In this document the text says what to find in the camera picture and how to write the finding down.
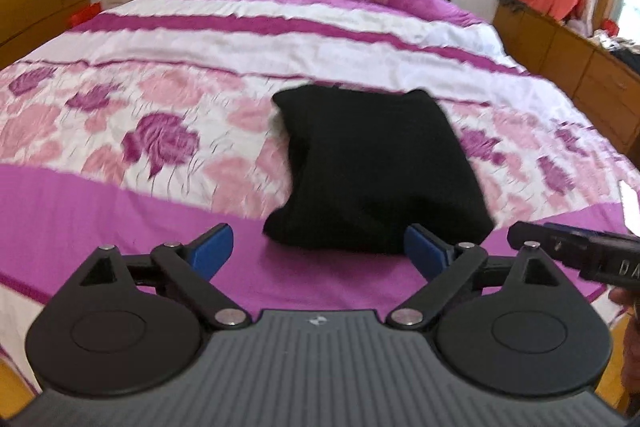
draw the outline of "pillow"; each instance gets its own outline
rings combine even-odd
[[[419,223],[456,244],[494,224],[447,117],[423,90],[308,85],[276,93],[289,133],[292,192],[264,224],[302,248],[402,253]]]

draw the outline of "double bed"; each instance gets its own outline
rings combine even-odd
[[[271,97],[307,83],[438,100],[496,222],[492,253],[514,254],[517,220],[625,232],[617,184],[638,190],[640,174],[487,23],[370,0],[135,0],[0,72],[0,346],[33,385],[26,331],[98,245],[145,253],[229,223],[234,253],[212,283],[254,315],[384,317],[425,284],[404,257],[262,235],[290,194]],[[605,288],[566,272],[611,319]]]

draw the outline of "pink floral bedspread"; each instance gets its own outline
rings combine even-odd
[[[215,282],[250,311],[385,314],[424,283],[406,259],[316,257],[260,236],[290,193],[271,97],[305,82],[428,90],[498,229],[589,209],[600,216],[590,226],[619,229],[600,209],[618,204],[619,180],[640,188],[631,163],[556,86],[517,68],[485,23],[371,0],[135,0],[0,73],[0,222],[11,252],[0,282],[44,301],[97,241],[138,253],[224,220],[242,232]],[[0,328],[15,358],[10,337]]]

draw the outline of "finger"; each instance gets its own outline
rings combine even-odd
[[[634,320],[626,325],[625,337],[622,341],[626,359],[640,359],[640,330]]]
[[[623,370],[621,379],[622,385],[630,394],[640,393],[640,378],[633,378]]]
[[[623,306],[633,305],[636,297],[638,297],[638,294],[623,290],[622,288],[613,288],[609,292],[609,300]]]
[[[638,360],[625,359],[623,373],[627,378],[640,380],[640,362]]]

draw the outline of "blue pad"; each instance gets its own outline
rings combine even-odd
[[[435,279],[449,267],[447,252],[414,226],[408,227],[404,232],[404,254],[428,281]]]
[[[210,281],[231,257],[234,249],[234,231],[224,225],[202,245],[191,252],[189,264],[203,279]]]

